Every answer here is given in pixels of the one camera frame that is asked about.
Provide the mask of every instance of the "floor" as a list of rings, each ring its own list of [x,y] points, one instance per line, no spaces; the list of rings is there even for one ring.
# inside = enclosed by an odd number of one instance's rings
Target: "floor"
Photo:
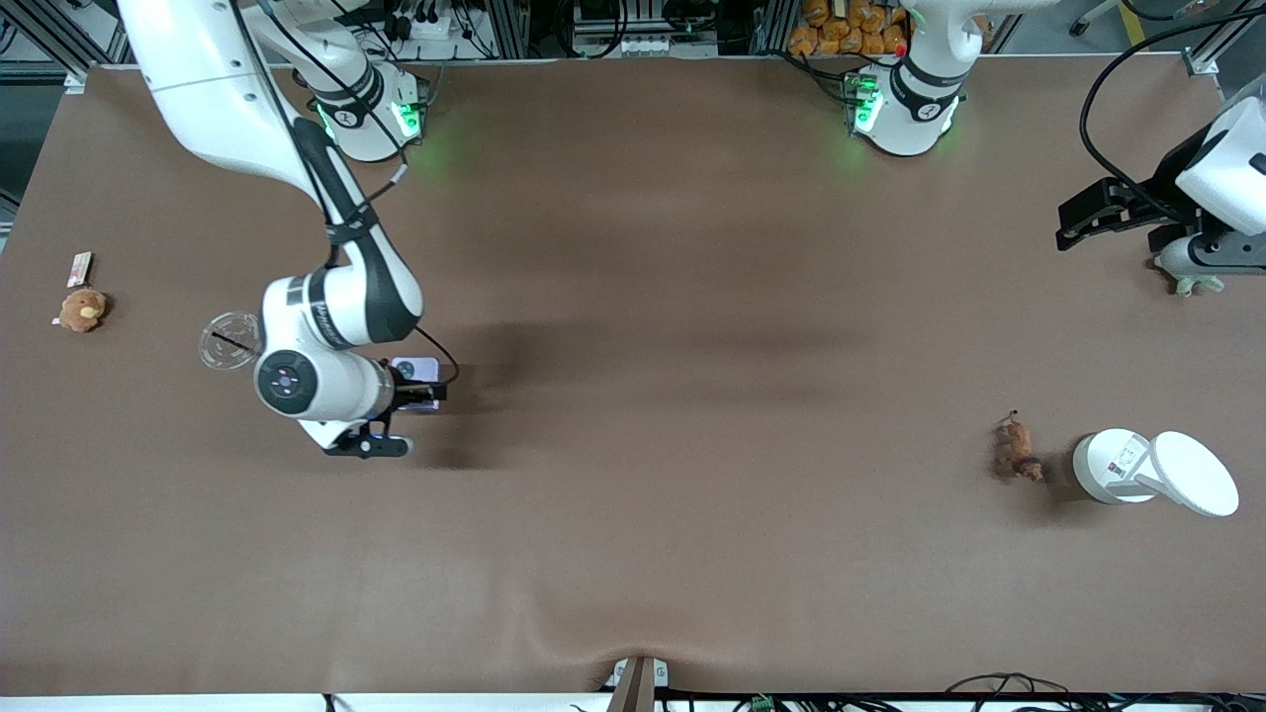
[[[1136,5],[1147,13],[1163,14],[1171,11],[1179,0],[1136,0]],[[1122,15],[1112,10],[1091,23],[1081,37],[1071,37],[1069,27],[1086,10],[1095,6],[1096,0],[1063,0],[1053,8],[1029,13],[1015,29],[1004,53],[1008,54],[1067,54],[1067,53],[1115,53],[1129,47]],[[1162,23],[1142,23],[1143,30],[1151,35],[1165,29]],[[1199,41],[1199,33],[1163,42],[1160,49],[1181,49]],[[8,191],[19,200],[30,179],[39,147],[43,142],[57,101],[61,99],[60,86],[9,86],[3,75],[4,56],[0,54],[0,190]],[[1239,87],[1266,72],[1266,23],[1257,23],[1239,42],[1228,49],[1219,60],[1219,82],[1225,95],[1232,95]],[[0,224],[11,222],[14,217],[0,208]],[[0,251],[6,237],[0,231]]]

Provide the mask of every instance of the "brown toy dog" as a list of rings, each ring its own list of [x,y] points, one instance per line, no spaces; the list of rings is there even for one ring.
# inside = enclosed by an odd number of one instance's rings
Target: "brown toy dog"
[[[1017,476],[1031,481],[1042,481],[1042,461],[1033,455],[1033,433],[1028,426],[1015,419],[1019,410],[1012,410],[1003,424],[1003,432],[1010,440],[1010,451],[1000,460],[1010,465]]]
[[[105,314],[105,295],[95,289],[76,289],[62,302],[61,324],[72,332],[92,331]]]

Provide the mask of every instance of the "wire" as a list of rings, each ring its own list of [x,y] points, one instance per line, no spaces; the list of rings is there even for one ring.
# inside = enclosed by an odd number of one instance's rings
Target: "wire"
[[[813,82],[818,85],[818,89],[820,89],[823,94],[825,94],[827,96],[829,96],[837,104],[841,104],[843,106],[851,106],[851,105],[856,104],[855,100],[848,99],[848,98],[846,98],[842,94],[836,94],[834,91],[830,90],[829,85],[823,84],[827,80],[834,81],[837,84],[843,82],[844,81],[844,73],[847,73],[847,72],[841,72],[841,73],[837,75],[837,73],[832,73],[832,72],[827,72],[827,71],[823,71],[823,70],[814,68],[813,65],[809,63],[809,58],[808,57],[800,57],[798,60],[795,54],[791,54],[790,52],[784,52],[782,49],[767,49],[763,53],[765,54],[772,54],[775,57],[780,57],[782,61],[787,62],[793,67],[795,67],[795,68],[800,70],[801,72],[809,75],[809,77],[813,80]]]
[[[1090,91],[1086,92],[1086,100],[1081,105],[1081,118],[1077,120],[1077,130],[1081,134],[1081,144],[1086,147],[1086,152],[1090,153],[1090,157],[1094,158],[1100,166],[1103,166],[1104,170],[1106,170],[1109,174],[1117,177],[1117,180],[1123,182],[1136,195],[1142,198],[1144,203],[1147,203],[1152,208],[1156,208],[1157,210],[1161,212],[1161,214],[1163,214],[1165,217],[1170,218],[1176,223],[1184,222],[1182,215],[1177,210],[1160,201],[1157,198],[1152,196],[1151,193],[1148,193],[1134,179],[1129,177],[1125,174],[1125,171],[1118,168],[1115,163],[1109,161],[1108,157],[1104,156],[1098,147],[1095,147],[1094,141],[1090,138],[1090,130],[1086,128],[1086,122],[1090,118],[1090,106],[1094,105],[1095,98],[1099,96],[1099,89],[1103,87],[1104,81],[1108,80],[1108,76],[1112,75],[1117,70],[1117,67],[1122,66],[1125,62],[1125,60],[1129,60],[1131,57],[1151,47],[1152,44],[1156,44],[1157,42],[1165,42],[1171,37],[1177,37],[1180,34],[1186,34],[1189,32],[1195,32],[1198,29],[1222,27],[1239,20],[1250,20],[1252,18],[1260,18],[1262,15],[1266,15],[1266,6],[1256,8],[1253,10],[1244,10],[1242,13],[1233,13],[1229,15],[1224,15],[1222,18],[1193,23],[1180,28],[1167,29],[1165,32],[1158,32],[1152,37],[1143,39],[1138,44],[1134,44],[1129,49],[1125,49],[1124,52],[1118,54],[1117,58],[1113,60],[1112,62],[1108,62],[1108,66],[1104,67],[1101,72],[1099,72],[1099,76],[1095,77],[1095,81],[1090,85]]]
[[[386,185],[384,185],[382,188],[375,190],[368,198],[366,198],[365,200],[362,200],[360,205],[357,205],[356,208],[352,209],[352,214],[360,213],[361,210],[363,210],[365,208],[367,208],[373,200],[376,200],[377,198],[381,198],[384,193],[386,193],[386,191],[391,190],[392,188],[395,188],[400,182],[400,179],[404,176],[404,172],[406,170],[409,170],[409,158],[404,155],[404,146],[399,141],[395,139],[395,134],[392,134],[391,130],[387,129],[386,124],[382,123],[382,119],[380,119],[379,115],[377,115],[377,113],[373,111],[373,106],[370,106],[370,104],[367,101],[365,101],[365,99],[361,99],[360,94],[352,91],[352,89],[349,86],[347,86],[347,84],[343,80],[338,79],[338,75],[335,75],[333,71],[330,71],[330,68],[327,67],[324,63],[322,63],[320,60],[318,60],[316,57],[314,57],[313,53],[309,52],[306,47],[304,47],[303,44],[300,44],[299,41],[295,39],[295,35],[290,34],[290,30],[287,30],[286,27],[284,24],[281,24],[281,20],[277,19],[277,15],[272,11],[272,1],[271,0],[260,0],[258,5],[260,5],[260,9],[263,10],[263,14],[268,15],[268,19],[272,20],[272,24],[277,28],[277,32],[280,32],[282,34],[282,37],[285,37],[290,42],[290,44],[292,44],[296,49],[299,49],[299,52],[304,57],[306,57],[309,62],[311,62],[313,65],[315,65],[316,68],[319,68],[334,84],[337,84],[338,87],[342,89],[348,96],[351,96],[352,99],[354,99],[356,103],[360,104],[362,109],[365,109],[365,113],[367,113],[370,115],[370,118],[373,119],[373,123],[376,123],[379,125],[379,128],[382,129],[382,134],[386,136],[387,141],[391,142],[391,146],[395,147],[396,156],[400,157],[400,168],[395,172],[395,175],[391,176],[391,179],[386,182]],[[346,220],[346,219],[348,219],[348,217],[349,215],[343,215],[343,219]]]
[[[495,60],[496,54],[487,47],[487,44],[484,44],[484,38],[479,33],[479,25],[475,24],[475,20],[471,16],[471,9],[466,5],[466,0],[453,0],[452,8],[453,18],[462,28],[462,37],[466,37],[466,33],[470,33],[467,39],[470,39],[470,43],[475,47],[475,49],[482,54],[485,60]]]
[[[430,82],[430,90],[427,92],[427,108],[429,109],[432,104],[439,99],[439,85],[444,82],[444,70],[448,68],[448,60],[439,62],[439,73],[436,75],[436,81]]]
[[[1120,4],[1124,5],[1125,9],[1129,10],[1131,13],[1134,13],[1136,15],[1138,15],[1144,20],[1152,20],[1153,23],[1167,23],[1179,19],[1176,13],[1172,15],[1153,15],[1151,13],[1144,13],[1138,8],[1136,8],[1134,4],[1131,3],[1129,0],[1120,0]]]
[[[6,34],[9,35],[8,41],[5,39]],[[0,54],[4,54],[5,52],[8,52],[9,48],[13,47],[13,43],[16,39],[18,39],[18,28],[14,27],[14,25],[11,25],[11,24],[9,24],[9,20],[4,20],[4,25],[0,27],[0,42],[4,42],[4,47],[0,47]]]
[[[862,54],[861,52],[841,52],[839,54],[836,54],[836,56],[837,57],[857,57],[858,60],[866,60],[867,63],[874,65],[876,67],[884,67],[885,70],[893,70],[893,68],[896,68],[898,65],[900,65],[900,62],[894,63],[894,65],[885,65],[884,62],[880,62],[875,57],[871,57],[870,54]]]
[[[447,379],[439,381],[436,385],[448,385],[448,384],[453,383],[454,380],[457,380],[457,378],[462,375],[462,365],[457,362],[457,359],[453,359],[453,355],[449,353],[447,348],[444,348],[443,343],[439,343],[438,341],[436,341],[436,337],[433,337],[429,333],[427,333],[427,329],[424,329],[424,328],[422,328],[419,326],[414,326],[413,331],[420,333],[423,338],[425,338],[427,341],[429,341],[432,343],[432,346],[434,346],[436,348],[438,348],[439,352],[444,355],[444,359],[448,359],[448,362],[453,365],[453,375],[448,376]]]
[[[268,94],[268,99],[272,101],[272,108],[277,111],[277,117],[281,119],[282,125],[286,127],[286,133],[290,134],[290,141],[298,146],[299,137],[295,134],[295,127],[290,125],[286,120],[286,110],[284,108],[281,96],[277,95],[277,87],[272,82],[272,75],[268,73],[268,67],[260,58],[260,53],[253,49],[254,43],[251,42],[251,30],[246,24],[246,18],[242,16],[242,9],[237,6],[237,3],[229,3],[233,8],[233,19],[237,22],[238,32],[242,33],[242,38],[246,41],[247,47],[252,48],[248,54],[251,56],[251,63],[254,65],[256,73],[260,75],[260,84],[263,85],[265,91]],[[325,224],[330,224],[333,218],[329,214],[329,205],[325,203],[325,194],[320,189],[320,184],[316,181],[316,174],[313,172],[311,166],[308,161],[299,161],[304,167],[304,174],[308,176],[308,181],[313,185],[313,195],[316,198],[316,204],[320,205],[322,215],[325,217]]]
[[[606,48],[599,52],[598,54],[594,54],[592,57],[587,57],[590,60],[601,60],[603,57],[606,57],[608,54],[614,52],[615,48],[619,47],[622,42],[624,42],[624,35],[628,33],[629,29],[628,0],[619,0],[619,5],[615,4],[615,0],[609,0],[609,1],[611,8],[611,14],[615,15],[615,19],[613,22],[615,32],[614,34],[611,34],[611,41],[606,44]],[[571,5],[571,3],[572,0],[558,0],[558,5],[555,8],[555,39],[557,39],[558,46],[562,47],[563,54],[571,58],[582,58],[586,56],[581,54],[580,52],[576,52],[576,48],[572,46],[571,41],[567,38],[565,32],[567,28],[566,9],[567,6]],[[575,29],[576,29],[575,23],[572,23],[572,34],[575,34]]]
[[[684,1],[685,0],[665,0],[663,11],[660,13],[660,15],[663,18],[663,22],[668,23],[668,27],[676,32],[684,32],[686,34],[698,34],[717,27],[717,5],[713,5],[711,16],[699,24],[687,20],[685,14],[677,14],[680,19],[675,18],[674,15],[676,13],[674,13],[672,9],[680,8]]]

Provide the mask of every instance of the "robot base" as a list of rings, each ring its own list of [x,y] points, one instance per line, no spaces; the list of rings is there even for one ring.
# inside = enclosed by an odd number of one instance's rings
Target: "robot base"
[[[1147,502],[1156,494],[1113,494],[1108,492],[1108,485],[1120,483],[1124,474],[1119,471],[1120,466],[1133,465],[1134,460],[1146,456],[1148,447],[1148,442],[1138,433],[1122,428],[1106,429],[1077,443],[1072,451],[1072,471],[1086,493],[1104,504]],[[1124,461],[1118,465],[1117,460]]]
[[[362,162],[385,161],[396,155],[396,146],[420,139],[427,120],[427,103],[430,100],[430,84],[425,80],[387,62],[375,62],[373,67],[381,73],[384,84],[382,98],[373,106],[373,115],[391,133],[390,137],[382,133],[382,127],[371,117],[360,117],[358,111],[327,103],[316,104],[334,143],[349,158]]]
[[[896,101],[893,89],[893,70],[871,65],[860,72],[856,109],[848,110],[852,129],[865,136],[879,149],[894,156],[918,156],[925,153],[941,134],[950,130],[958,99],[944,110],[937,104],[927,104],[932,119],[918,120],[904,105]]]

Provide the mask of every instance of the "brown table surface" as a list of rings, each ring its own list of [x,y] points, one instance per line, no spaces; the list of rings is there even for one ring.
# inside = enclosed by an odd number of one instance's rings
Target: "brown table surface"
[[[0,690],[579,690],[633,652],[696,689],[1266,688],[1266,281],[1055,251],[1104,62],[981,61],[914,160],[776,61],[452,70],[379,208],[467,369],[373,462],[196,355],[324,258],[315,207],[94,72],[0,258]],[[1093,129],[1142,176],[1217,106],[1141,57]],[[89,336],[49,326],[81,250]],[[1062,485],[994,474],[1012,408]],[[1112,426],[1196,436],[1241,511],[1079,499]]]

